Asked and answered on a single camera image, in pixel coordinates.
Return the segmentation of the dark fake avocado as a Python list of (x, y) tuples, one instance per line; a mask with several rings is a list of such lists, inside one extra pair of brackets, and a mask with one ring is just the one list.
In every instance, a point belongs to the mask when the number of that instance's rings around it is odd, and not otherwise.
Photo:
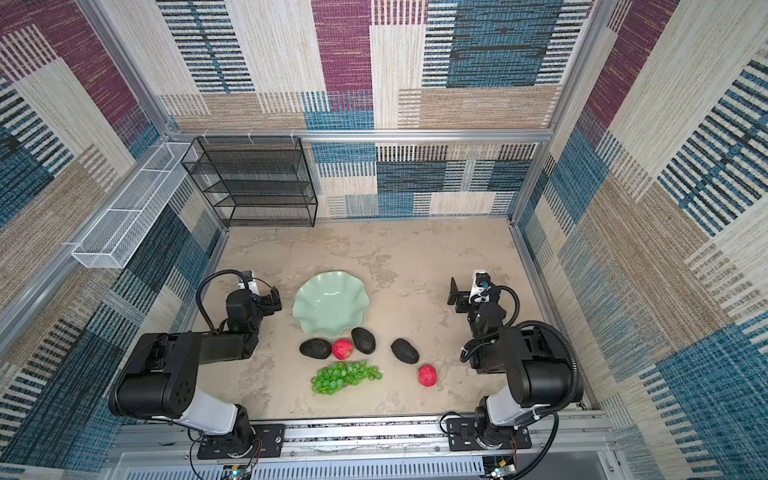
[(312, 338), (299, 346), (302, 355), (318, 360), (327, 359), (332, 353), (332, 344), (321, 338)]
[(365, 354), (370, 355), (376, 350), (376, 339), (374, 335), (362, 327), (353, 328), (351, 337), (355, 348)]
[(397, 338), (391, 344), (395, 358), (405, 364), (416, 364), (420, 360), (419, 352), (405, 339)]

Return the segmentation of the red fake apple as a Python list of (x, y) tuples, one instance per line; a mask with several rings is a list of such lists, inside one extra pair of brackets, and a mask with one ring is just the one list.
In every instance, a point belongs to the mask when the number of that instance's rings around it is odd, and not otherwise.
[(347, 339), (339, 339), (332, 344), (332, 354), (338, 360), (348, 359), (354, 352), (354, 344)]
[(418, 381), (424, 387), (433, 387), (437, 384), (438, 375), (436, 369), (429, 364), (419, 367)]

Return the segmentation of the green fake grape bunch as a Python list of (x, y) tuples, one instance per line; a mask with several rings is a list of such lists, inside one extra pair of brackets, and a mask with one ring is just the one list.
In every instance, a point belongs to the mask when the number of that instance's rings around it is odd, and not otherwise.
[(357, 386), (363, 380), (381, 380), (382, 371), (365, 361), (337, 362), (321, 368), (311, 379), (315, 394), (334, 395), (348, 386)]

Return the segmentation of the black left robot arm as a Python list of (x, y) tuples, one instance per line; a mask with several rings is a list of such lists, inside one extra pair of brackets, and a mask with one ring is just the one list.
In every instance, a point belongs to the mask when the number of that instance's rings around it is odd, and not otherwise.
[(198, 372), (202, 365), (250, 358), (263, 319), (281, 311), (282, 301), (272, 285), (261, 291), (264, 282), (251, 271), (233, 270), (238, 287), (225, 300), (225, 319), (215, 324), (203, 306), (202, 293), (227, 273), (210, 274), (196, 289), (195, 303), (207, 331), (141, 335), (112, 387), (108, 407), (117, 417), (164, 421), (197, 432), (201, 460), (255, 461), (280, 453), (282, 426), (257, 429), (244, 406), (201, 390)]

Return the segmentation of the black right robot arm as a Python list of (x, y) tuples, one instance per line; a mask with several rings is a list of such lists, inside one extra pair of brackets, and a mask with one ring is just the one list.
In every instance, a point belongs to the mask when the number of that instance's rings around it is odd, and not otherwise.
[(517, 292), (484, 270), (467, 290), (452, 282), (447, 303), (466, 314), (472, 334), (461, 362), (478, 374), (502, 374), (506, 383), (482, 397), (472, 415), (449, 411), (438, 426), (451, 450), (489, 453), (482, 478), (522, 479), (552, 449), (560, 411), (582, 399), (575, 349), (554, 326), (520, 320)]

